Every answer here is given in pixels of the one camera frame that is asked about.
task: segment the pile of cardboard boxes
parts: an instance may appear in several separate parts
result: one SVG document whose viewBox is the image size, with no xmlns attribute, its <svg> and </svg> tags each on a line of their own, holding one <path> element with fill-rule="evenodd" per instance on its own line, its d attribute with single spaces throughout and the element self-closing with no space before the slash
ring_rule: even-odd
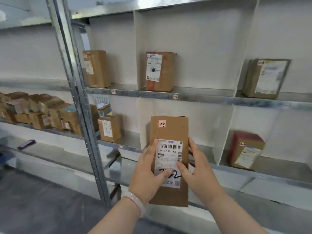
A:
<svg viewBox="0 0 312 234">
<path fill-rule="evenodd" d="M 90 105 L 90 108 L 95 130 L 98 130 L 97 107 Z M 0 93 L 0 117 L 10 123 L 32 124 L 39 130 L 54 127 L 59 130 L 71 130 L 77 135 L 82 135 L 75 106 L 48 94 Z"/>
</svg>

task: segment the white bangle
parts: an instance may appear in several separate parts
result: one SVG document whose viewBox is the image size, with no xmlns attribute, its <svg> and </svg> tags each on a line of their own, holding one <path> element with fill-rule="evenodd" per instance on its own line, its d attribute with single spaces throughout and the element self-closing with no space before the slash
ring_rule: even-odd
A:
<svg viewBox="0 0 312 234">
<path fill-rule="evenodd" d="M 138 197 L 136 197 L 134 193 L 131 193 L 129 191 L 125 192 L 122 195 L 122 197 L 124 197 L 124 196 L 128 197 L 129 199 L 131 199 L 138 206 L 138 208 L 141 211 L 141 216 L 140 217 L 143 217 L 144 214 L 145 214 L 145 207 L 144 207 L 142 201 Z"/>
</svg>

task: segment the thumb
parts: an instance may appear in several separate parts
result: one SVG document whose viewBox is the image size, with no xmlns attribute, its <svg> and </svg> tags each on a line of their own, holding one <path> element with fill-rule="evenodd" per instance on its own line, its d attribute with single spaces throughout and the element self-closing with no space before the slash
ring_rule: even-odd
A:
<svg viewBox="0 0 312 234">
<path fill-rule="evenodd" d="M 157 175 L 155 178 L 156 178 L 158 185 L 161 186 L 162 184 L 164 184 L 164 182 L 172 173 L 173 171 L 171 169 L 167 169 L 163 171 L 162 173 L 160 173 L 159 175 Z"/>
<path fill-rule="evenodd" d="M 185 167 L 185 165 L 181 162 L 177 163 L 177 168 L 180 170 L 180 173 L 181 173 L 182 177 L 185 179 L 185 181 L 187 182 L 187 184 L 189 184 L 193 175 Z"/>
</svg>

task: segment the barcode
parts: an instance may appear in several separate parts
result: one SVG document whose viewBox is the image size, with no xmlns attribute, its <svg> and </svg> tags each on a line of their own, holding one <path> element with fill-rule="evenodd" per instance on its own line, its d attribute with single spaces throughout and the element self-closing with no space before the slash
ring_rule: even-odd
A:
<svg viewBox="0 0 312 234">
<path fill-rule="evenodd" d="M 173 144 L 161 144 L 161 148 L 166 148 L 166 149 L 181 149 L 181 145 L 173 145 Z"/>
<path fill-rule="evenodd" d="M 181 153 L 181 152 L 179 152 L 179 153 L 177 154 L 177 161 L 178 161 L 178 162 L 181 162 L 181 161 L 182 161 L 182 153 Z"/>
</svg>

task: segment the gray floor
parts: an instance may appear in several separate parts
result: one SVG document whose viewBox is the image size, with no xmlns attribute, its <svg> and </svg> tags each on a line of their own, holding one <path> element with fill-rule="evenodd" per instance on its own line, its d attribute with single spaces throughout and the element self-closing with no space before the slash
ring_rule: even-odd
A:
<svg viewBox="0 0 312 234">
<path fill-rule="evenodd" d="M 85 234 L 107 213 L 99 200 L 21 171 L 0 171 L 0 232 Z M 139 220 L 135 234 L 181 233 Z"/>
</svg>

